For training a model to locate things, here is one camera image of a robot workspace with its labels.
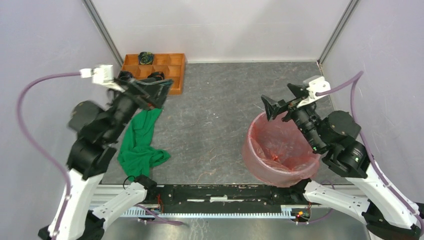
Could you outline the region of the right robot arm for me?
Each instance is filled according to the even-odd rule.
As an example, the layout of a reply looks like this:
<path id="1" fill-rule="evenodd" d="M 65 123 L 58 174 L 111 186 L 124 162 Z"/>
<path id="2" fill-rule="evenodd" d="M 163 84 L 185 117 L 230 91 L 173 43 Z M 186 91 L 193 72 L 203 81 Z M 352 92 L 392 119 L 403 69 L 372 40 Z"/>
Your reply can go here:
<path id="1" fill-rule="evenodd" d="M 418 240 L 424 233 L 424 205 L 405 206 L 373 168 L 365 146 L 357 140 L 361 127 L 345 111 L 337 110 L 321 119 L 315 104 L 297 107 L 299 98 L 289 102 L 261 96 L 268 120 L 281 115 L 293 121 L 312 148 L 321 154 L 328 168 L 357 186 L 364 197 L 357 197 L 305 179 L 289 189 L 295 204 L 304 201 L 344 213 L 384 240 Z"/>

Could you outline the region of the red plastic trash bag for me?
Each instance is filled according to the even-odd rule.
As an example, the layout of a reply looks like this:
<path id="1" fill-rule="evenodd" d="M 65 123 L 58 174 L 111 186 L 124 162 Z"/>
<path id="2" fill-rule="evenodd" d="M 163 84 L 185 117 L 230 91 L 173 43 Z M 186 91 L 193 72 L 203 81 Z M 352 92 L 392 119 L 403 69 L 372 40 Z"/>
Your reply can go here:
<path id="1" fill-rule="evenodd" d="M 268 120 L 266 112 L 251 122 L 241 148 L 247 170 L 261 182 L 281 188 L 312 178 L 319 170 L 319 154 L 284 113 Z"/>

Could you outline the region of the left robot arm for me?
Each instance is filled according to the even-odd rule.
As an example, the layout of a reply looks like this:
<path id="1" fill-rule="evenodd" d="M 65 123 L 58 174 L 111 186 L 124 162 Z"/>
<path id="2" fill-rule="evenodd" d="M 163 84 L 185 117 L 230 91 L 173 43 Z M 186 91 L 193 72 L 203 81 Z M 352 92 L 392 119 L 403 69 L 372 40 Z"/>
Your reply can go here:
<path id="1" fill-rule="evenodd" d="M 117 150 L 114 144 L 137 110 L 162 107 L 173 85 L 172 79 L 115 79 L 122 88 L 107 109 L 86 100 L 72 112 L 68 126 L 76 141 L 66 162 L 70 188 L 65 190 L 50 225 L 41 228 L 43 240 L 100 240 L 107 228 L 132 206 L 153 203 L 156 183 L 138 176 L 135 183 L 116 197 L 90 209 L 94 193 Z"/>

